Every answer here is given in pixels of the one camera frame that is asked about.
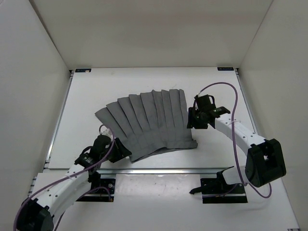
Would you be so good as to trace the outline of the grey pleated skirt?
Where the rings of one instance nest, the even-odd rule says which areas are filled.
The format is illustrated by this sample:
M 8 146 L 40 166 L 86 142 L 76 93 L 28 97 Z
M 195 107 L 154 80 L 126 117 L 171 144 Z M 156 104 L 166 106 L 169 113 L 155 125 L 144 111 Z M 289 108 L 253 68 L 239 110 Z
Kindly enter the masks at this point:
M 113 131 L 116 142 L 130 151 L 132 163 L 198 146 L 187 128 L 187 103 L 182 89 L 130 94 L 107 104 L 95 116 Z

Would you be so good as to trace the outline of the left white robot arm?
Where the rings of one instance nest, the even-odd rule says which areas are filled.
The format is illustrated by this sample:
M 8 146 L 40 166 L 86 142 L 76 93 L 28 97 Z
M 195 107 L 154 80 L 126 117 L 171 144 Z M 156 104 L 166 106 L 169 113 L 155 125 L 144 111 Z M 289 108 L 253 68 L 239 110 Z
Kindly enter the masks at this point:
M 104 190 L 98 170 L 104 161 L 115 163 L 132 153 L 118 138 L 99 135 L 86 147 L 66 174 L 25 199 L 17 212 L 15 231 L 53 231 L 64 212 L 84 195 Z

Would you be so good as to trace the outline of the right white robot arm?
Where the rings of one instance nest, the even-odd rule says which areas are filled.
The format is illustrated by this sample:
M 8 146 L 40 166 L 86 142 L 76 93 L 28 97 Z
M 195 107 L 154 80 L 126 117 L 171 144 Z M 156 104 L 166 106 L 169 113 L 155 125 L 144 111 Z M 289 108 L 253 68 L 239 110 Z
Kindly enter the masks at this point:
M 259 188 L 286 175 L 282 147 L 278 140 L 255 134 L 224 106 L 216 107 L 211 95 L 195 96 L 188 111 L 188 128 L 207 129 L 209 126 L 226 135 L 236 151 L 246 156 L 244 166 L 229 167 L 217 173 L 216 188 L 228 192 L 235 184 L 250 184 Z

